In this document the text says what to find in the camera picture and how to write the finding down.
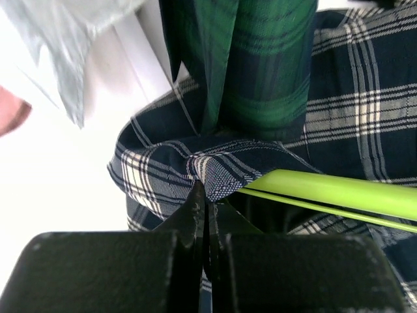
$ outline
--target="plaid fabric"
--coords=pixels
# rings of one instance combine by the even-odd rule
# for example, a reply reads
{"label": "plaid fabric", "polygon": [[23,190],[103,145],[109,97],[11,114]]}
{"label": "plaid fabric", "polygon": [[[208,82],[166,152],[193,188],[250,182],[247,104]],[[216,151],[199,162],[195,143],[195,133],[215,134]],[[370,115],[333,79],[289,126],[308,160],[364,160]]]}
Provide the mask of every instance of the plaid fabric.
{"label": "plaid fabric", "polygon": [[317,0],[160,0],[160,7],[173,77],[184,61],[207,89],[197,131],[208,134],[219,121],[259,139],[299,137]]}
{"label": "plaid fabric", "polygon": [[[276,168],[416,186],[417,5],[400,4],[316,15],[306,122],[297,140],[283,145],[196,134],[205,116],[196,104],[208,96],[191,78],[135,116],[109,164],[114,182],[137,201],[128,211],[130,229],[159,225],[196,179],[210,201]],[[371,237],[388,258],[405,302],[417,311],[415,234],[332,215],[292,233]]]}

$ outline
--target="thin green bar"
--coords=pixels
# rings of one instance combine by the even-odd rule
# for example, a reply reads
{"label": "thin green bar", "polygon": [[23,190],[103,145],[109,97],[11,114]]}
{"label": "thin green bar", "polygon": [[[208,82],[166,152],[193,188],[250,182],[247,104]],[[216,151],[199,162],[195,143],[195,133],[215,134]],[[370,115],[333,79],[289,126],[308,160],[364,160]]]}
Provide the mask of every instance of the thin green bar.
{"label": "thin green bar", "polygon": [[334,209],[334,208],[330,208],[330,207],[323,207],[321,205],[317,205],[317,204],[314,204],[314,203],[308,203],[308,202],[304,202],[304,201],[300,201],[300,200],[289,199],[289,198],[286,198],[286,197],[283,197],[283,196],[278,196],[278,195],[275,195],[275,194],[267,194],[267,193],[264,193],[264,192],[261,192],[261,191],[247,189],[247,188],[241,188],[239,190],[239,192],[241,192],[243,194],[250,194],[252,196],[256,196],[256,197],[260,197],[260,198],[264,198],[264,199],[269,199],[269,200],[274,200],[274,201],[278,201],[278,202],[297,205],[299,207],[304,207],[306,209],[311,209],[311,210],[320,211],[320,212],[324,212],[324,213],[344,216],[344,217],[347,217],[347,218],[353,218],[355,220],[361,220],[361,221],[367,222],[367,223],[373,223],[373,224],[377,224],[377,225],[381,225],[381,226],[396,228],[398,230],[405,230],[405,231],[411,231],[412,233],[417,233],[417,226],[413,226],[413,225],[402,224],[402,223],[398,223],[398,222],[393,222],[391,220],[384,220],[382,218],[366,216],[366,215],[353,213],[353,212],[346,212],[346,211],[342,211],[342,210]]}
{"label": "thin green bar", "polygon": [[417,189],[411,187],[288,170],[272,171],[246,187],[417,220]]}

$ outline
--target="black object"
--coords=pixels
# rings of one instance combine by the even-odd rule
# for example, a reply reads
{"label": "black object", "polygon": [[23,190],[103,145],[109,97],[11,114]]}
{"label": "black object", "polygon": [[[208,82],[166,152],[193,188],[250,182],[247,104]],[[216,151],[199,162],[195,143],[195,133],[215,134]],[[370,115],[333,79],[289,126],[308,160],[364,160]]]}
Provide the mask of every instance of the black object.
{"label": "black object", "polygon": [[203,267],[215,312],[404,312],[373,242],[263,234],[201,183],[153,232],[34,238],[0,312],[198,312]]}

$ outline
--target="garment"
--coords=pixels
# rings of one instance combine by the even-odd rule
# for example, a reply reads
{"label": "garment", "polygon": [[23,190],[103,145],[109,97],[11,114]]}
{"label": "garment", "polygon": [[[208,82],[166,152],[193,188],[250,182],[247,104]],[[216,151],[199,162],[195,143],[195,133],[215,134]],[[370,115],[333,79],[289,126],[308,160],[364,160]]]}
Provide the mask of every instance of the garment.
{"label": "garment", "polygon": [[[205,102],[207,92],[192,78],[132,118],[109,164],[114,182],[138,202],[128,212],[130,229],[161,223],[196,179],[210,201],[276,168],[416,186],[417,5],[396,4],[386,11],[317,13],[306,122],[297,140],[196,134],[204,111],[195,104]],[[319,215],[291,233],[371,237],[417,311],[415,234],[333,215]]]}
{"label": "garment", "polygon": [[160,7],[173,77],[183,61],[207,88],[198,132],[219,122],[259,139],[299,137],[317,0],[160,0]]}

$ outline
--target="pink object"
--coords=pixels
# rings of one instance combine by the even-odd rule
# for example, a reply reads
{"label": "pink object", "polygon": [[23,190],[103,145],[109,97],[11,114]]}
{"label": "pink object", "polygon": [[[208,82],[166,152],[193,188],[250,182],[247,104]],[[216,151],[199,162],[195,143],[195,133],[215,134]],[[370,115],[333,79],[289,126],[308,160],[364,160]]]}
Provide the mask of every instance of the pink object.
{"label": "pink object", "polygon": [[27,103],[0,86],[0,137],[23,124],[30,112]]}

